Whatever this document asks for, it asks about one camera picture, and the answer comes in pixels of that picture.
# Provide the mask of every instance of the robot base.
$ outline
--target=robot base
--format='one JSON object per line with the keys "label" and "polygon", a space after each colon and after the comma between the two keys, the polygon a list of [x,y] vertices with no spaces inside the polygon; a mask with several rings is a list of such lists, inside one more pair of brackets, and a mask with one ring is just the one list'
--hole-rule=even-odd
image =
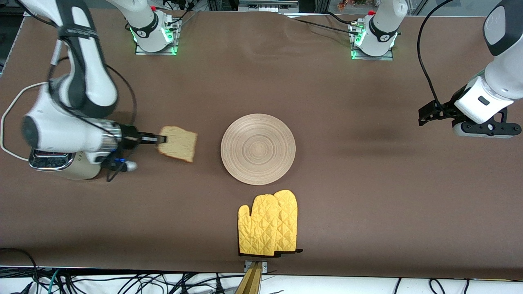
{"label": "robot base", "polygon": [[138,43],[136,43],[136,41],[135,41],[134,43],[136,43],[136,49],[134,50],[134,54],[136,54],[136,55],[176,55],[178,53],[178,44],[180,42],[181,24],[182,24],[182,20],[173,24],[173,31],[167,33],[167,37],[172,38],[173,42],[171,42],[169,45],[167,45],[163,50],[160,50],[157,52],[147,52],[147,51],[143,50],[140,46],[138,46]]}
{"label": "robot base", "polygon": [[357,40],[358,38],[361,38],[361,35],[362,35],[362,26],[359,25],[361,24],[363,19],[360,18],[358,19],[358,22],[355,23],[355,26],[353,25],[347,25],[349,31],[355,31],[355,32],[358,32],[359,34],[358,35],[352,35],[352,34],[349,34],[349,40],[350,40],[350,57],[351,59],[362,59],[362,60],[385,60],[385,61],[392,61],[394,60],[394,57],[392,55],[392,48],[390,48],[387,53],[385,53],[384,55],[382,56],[378,56],[378,57],[375,57],[375,56],[369,56],[367,54],[365,54],[359,47],[356,46],[356,41],[359,41]]}

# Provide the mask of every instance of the wooden plate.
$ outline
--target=wooden plate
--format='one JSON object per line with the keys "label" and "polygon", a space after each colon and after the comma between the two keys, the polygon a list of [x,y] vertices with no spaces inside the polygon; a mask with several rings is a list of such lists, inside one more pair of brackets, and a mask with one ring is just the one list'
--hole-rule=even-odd
{"label": "wooden plate", "polygon": [[296,143],[291,130],[281,120],[251,114],[227,128],[221,153],[223,165],[233,177],[250,185],[266,185],[290,169]]}

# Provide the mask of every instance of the brown tabletop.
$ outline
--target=brown tabletop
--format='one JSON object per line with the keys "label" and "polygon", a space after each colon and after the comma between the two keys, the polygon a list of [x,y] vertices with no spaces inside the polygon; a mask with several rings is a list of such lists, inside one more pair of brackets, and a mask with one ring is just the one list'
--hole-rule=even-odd
{"label": "brown tabletop", "polygon": [[[2,247],[48,266],[241,272],[238,208],[289,189],[304,251],[270,260],[279,274],[521,278],[523,135],[461,138],[450,120],[418,126],[418,108],[432,100],[416,58],[421,18],[403,21],[393,62],[375,62],[351,60],[343,33],[275,13],[199,13],[182,29],[178,56],[135,56],[121,14],[92,12],[107,63],[138,96],[138,128],[197,132],[195,162],[145,145],[136,171],[75,182],[0,152]],[[482,23],[428,22],[423,57],[442,101],[492,59]],[[0,79],[0,109],[44,81],[55,37],[26,19]],[[114,80],[112,117],[126,122],[130,95]],[[20,121],[36,94],[6,120],[6,145],[21,155],[29,147]],[[290,171],[266,186],[235,180],[220,158],[227,127],[252,113],[281,119],[297,145]],[[523,103],[509,120],[523,123]]]}

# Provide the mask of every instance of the oven mitt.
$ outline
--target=oven mitt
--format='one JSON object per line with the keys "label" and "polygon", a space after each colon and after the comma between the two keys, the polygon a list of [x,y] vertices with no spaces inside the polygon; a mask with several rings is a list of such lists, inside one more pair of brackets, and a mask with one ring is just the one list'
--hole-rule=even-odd
{"label": "oven mitt", "polygon": [[249,206],[240,207],[238,210],[240,255],[274,256],[278,214],[278,201],[270,194],[256,196],[250,214]]}
{"label": "oven mitt", "polygon": [[278,201],[278,230],[275,251],[296,252],[296,234],[298,232],[298,203],[289,190],[274,193]]}

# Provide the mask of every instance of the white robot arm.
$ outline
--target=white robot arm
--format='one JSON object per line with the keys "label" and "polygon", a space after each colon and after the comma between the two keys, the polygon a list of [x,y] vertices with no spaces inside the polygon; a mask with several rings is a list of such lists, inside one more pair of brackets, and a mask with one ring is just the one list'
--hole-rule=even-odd
{"label": "white robot arm", "polygon": [[[516,123],[506,122],[506,107],[523,97],[523,2],[502,0],[487,16],[483,36],[494,56],[484,70],[438,105],[430,102],[419,110],[419,125],[453,118],[456,135],[510,138],[521,133]],[[501,121],[494,115],[502,114]]]}
{"label": "white robot arm", "polygon": [[174,41],[168,31],[172,16],[152,10],[147,0],[107,0],[125,16],[137,44],[147,52],[163,50]]}
{"label": "white robot arm", "polygon": [[369,56],[382,56],[394,45],[397,30],[407,15],[405,0],[382,0],[375,15],[367,15],[358,22],[363,23],[361,37],[355,46]]}
{"label": "white robot arm", "polygon": [[22,133],[31,147],[52,153],[84,152],[91,164],[100,164],[115,150],[166,140],[138,132],[134,126],[102,119],[115,109],[118,93],[83,1],[21,2],[54,23],[71,62],[69,74],[41,86],[35,105],[23,118]]}

